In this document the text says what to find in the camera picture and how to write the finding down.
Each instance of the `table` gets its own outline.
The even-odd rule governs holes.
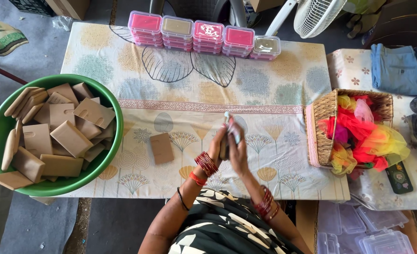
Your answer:
[[[86,186],[61,197],[170,198],[224,112],[245,128],[253,175],[277,199],[349,200],[346,178],[310,166],[303,105],[330,92],[322,44],[282,42],[272,62],[144,48],[127,28],[74,23],[61,73],[104,84],[124,114],[121,147]],[[149,137],[167,132],[174,161],[155,165]],[[228,162],[208,186],[247,197]]]
[[[377,91],[372,87],[370,50],[340,49],[327,55],[332,88]],[[393,95],[393,128],[408,142],[409,126],[405,117],[413,114],[409,103],[412,96]],[[414,191],[397,195],[387,178],[386,171],[365,170],[356,181],[349,181],[350,193],[361,203],[373,210],[416,210],[417,209],[417,149],[411,148],[409,157],[403,160]]]

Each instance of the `electric fan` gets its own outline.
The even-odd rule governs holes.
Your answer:
[[[303,39],[317,36],[331,24],[346,2],[347,0],[287,0],[265,35],[275,35],[296,3],[299,3],[293,22],[295,32]]]

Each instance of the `woman's hand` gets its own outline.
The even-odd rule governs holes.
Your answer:
[[[223,139],[224,135],[226,135],[226,132],[228,130],[228,127],[226,124],[223,124],[221,128],[216,133],[215,137],[212,139],[210,143],[210,147],[208,149],[208,156],[210,159],[212,159],[213,163],[218,168],[221,164],[221,160],[219,159],[219,151],[221,149],[221,140]]]
[[[248,155],[246,154],[245,131],[237,124],[233,123],[234,127],[240,130],[240,142],[235,143],[235,138],[232,134],[228,135],[229,141],[229,160],[232,167],[238,176],[242,177],[249,172]]]

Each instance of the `woman's arm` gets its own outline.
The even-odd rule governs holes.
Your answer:
[[[234,136],[231,134],[228,136],[228,141],[229,160],[232,163],[232,167],[245,184],[246,189],[248,190],[249,195],[251,196],[251,200],[254,201],[254,203],[256,204],[259,204],[260,202],[262,202],[265,196],[265,191],[254,178],[251,171],[249,171],[246,154],[246,142],[243,131],[241,132],[241,141],[238,144],[238,146],[235,145]],[[267,214],[267,216],[270,216],[276,210],[276,208],[277,205],[275,202],[273,202],[270,212],[269,214]],[[312,254],[312,251],[310,251],[307,247],[301,234],[296,229],[293,222],[281,209],[278,211],[276,216],[268,222],[268,224],[273,230],[283,235],[293,245],[299,248],[300,251],[302,251],[305,254]]]
[[[216,166],[221,163],[218,161],[220,143],[226,133],[227,128],[223,126],[218,130],[217,135],[210,143],[208,150],[209,157],[214,161]],[[200,166],[197,166],[193,173],[201,178],[207,179],[207,175]],[[190,209],[193,202],[199,195],[202,186],[199,186],[193,179],[187,180],[180,186],[180,194],[185,205]],[[188,211],[180,201],[179,195],[174,193],[166,205],[158,212],[155,219],[149,226],[149,229],[144,237],[143,243],[139,248],[139,254],[150,253],[167,253],[171,246],[171,241],[176,237],[177,232],[188,215]]]

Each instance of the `black crate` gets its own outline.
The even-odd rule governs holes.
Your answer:
[[[19,11],[52,17],[54,12],[45,0],[9,0]]]

